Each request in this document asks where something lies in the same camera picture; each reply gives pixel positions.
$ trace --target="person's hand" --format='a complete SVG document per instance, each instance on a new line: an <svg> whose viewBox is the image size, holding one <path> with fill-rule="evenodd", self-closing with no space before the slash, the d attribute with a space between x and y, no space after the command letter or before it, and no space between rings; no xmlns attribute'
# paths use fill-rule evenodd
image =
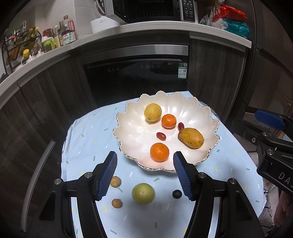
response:
<svg viewBox="0 0 293 238"><path fill-rule="evenodd" d="M276 213L274 215L274 223L277 227L282 226L287 217L293 210L293 201L290 196L282 191L281 196L279 198L279 203L276 209Z"/></svg>

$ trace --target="fruit bowl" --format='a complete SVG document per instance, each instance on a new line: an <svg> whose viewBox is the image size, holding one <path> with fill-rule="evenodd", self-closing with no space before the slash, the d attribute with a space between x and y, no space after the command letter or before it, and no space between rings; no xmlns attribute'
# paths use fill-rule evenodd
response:
<svg viewBox="0 0 293 238"><path fill-rule="evenodd" d="M156 122L148 122L144 118L144 110L150 103L160 105L162 116L172 114L177 119L173 129L165 129L161 119ZM154 171L164 170L175 172L173 154L181 151L186 161L191 164L199 164L206 160L209 152L219 142L216 131L219 121L211 118L211 109L200 106L195 97L184 98L179 92L167 95L159 91L154 96L142 94L137 102L129 101L126 110L117 114L118 126L114 128L115 137L120 142L120 151L143 169ZM195 128L204 137L204 143L199 149L191 149L178 139L178 123L182 122L185 128ZM166 135L166 140L161 141L156 137L157 132ZM150 148L154 143L163 143L170 155L166 161L156 162L150 156Z"/></svg>

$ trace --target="mandarin orange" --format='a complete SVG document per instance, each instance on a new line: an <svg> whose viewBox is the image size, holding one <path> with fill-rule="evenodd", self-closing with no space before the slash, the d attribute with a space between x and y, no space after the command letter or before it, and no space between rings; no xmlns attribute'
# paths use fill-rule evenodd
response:
<svg viewBox="0 0 293 238"><path fill-rule="evenodd" d="M176 126L176 117L172 114L166 114L162 117L162 126L171 129Z"/></svg>
<svg viewBox="0 0 293 238"><path fill-rule="evenodd" d="M163 162L168 159L169 149L163 143L155 143L150 149L151 158L157 162Z"/></svg>

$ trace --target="white countertop edge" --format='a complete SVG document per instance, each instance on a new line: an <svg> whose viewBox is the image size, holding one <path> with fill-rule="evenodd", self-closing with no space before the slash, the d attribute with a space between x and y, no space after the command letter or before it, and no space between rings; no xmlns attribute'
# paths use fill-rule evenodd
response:
<svg viewBox="0 0 293 238"><path fill-rule="evenodd" d="M54 49L50 52L43 54L37 59L32 60L31 62L25 64L19 70L13 72L9 75L2 83L0 83L0 97L12 86L14 85L21 77L31 71L33 68L39 64L44 63L45 61L61 55L67 51L75 49L79 46L87 44L89 42L102 39L105 37L119 35L128 32L135 31L145 31L145 30L182 30L188 32L203 33L207 35L217 36L223 39L227 39L233 42L236 42L245 47L251 48L251 41L240 37L238 35L232 34L228 31L214 28L211 26L195 24L190 22L181 22L181 21L149 21L149 22L138 22L127 25L121 25L113 27L110 29L103 30L101 32L88 35L84 38L77 40L71 44L62 46L60 48Z"/></svg>
<svg viewBox="0 0 293 238"><path fill-rule="evenodd" d="M148 21L148 22L138 22L132 23L127 25L121 25L117 27L113 27L110 29L106 29L100 31L98 33L86 36L76 42L72 43L72 48L79 47L86 43L104 38L113 35L128 33L128 32L135 32L135 31L144 31L144 30L182 30L188 32L195 32L195 33L203 33L207 35L217 36L223 39L227 39L233 42L236 42L240 45L243 45L247 48L251 48L251 41L235 35L231 32L221 30L215 27L201 25L196 23L190 22L182 22L182 21Z"/></svg>

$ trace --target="table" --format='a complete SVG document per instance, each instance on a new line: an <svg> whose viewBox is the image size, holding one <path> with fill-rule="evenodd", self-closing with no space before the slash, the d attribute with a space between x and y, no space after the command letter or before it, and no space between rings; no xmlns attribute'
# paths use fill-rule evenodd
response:
<svg viewBox="0 0 293 238"><path fill-rule="evenodd" d="M192 97L188 91L181 93L185 98ZM114 175L121 178L121 186L110 186L107 195L96 202L107 236L181 238L189 224L194 202L184 195L180 199L172 197L175 189L182 191L177 175L146 171L119 150L113 129L117 126L116 114L125 111L128 101L98 108L75 120L63 145L61 178L64 181L78 179L103 162L109 151L115 151L118 164ZM266 202L262 177L257 174L256 166L244 148L221 122L217 135L220 136L219 143L210 151L207 160L196 168L213 179L227 181L231 177L236 178L259 216ZM136 204L131 196L132 188L142 182L150 184L156 192L154 201L147 205ZM122 208L112 207L111 201L115 198L122 200ZM76 198L71 202L76 236L82 238ZM215 198L209 238L215 236L218 213L219 199Z"/></svg>

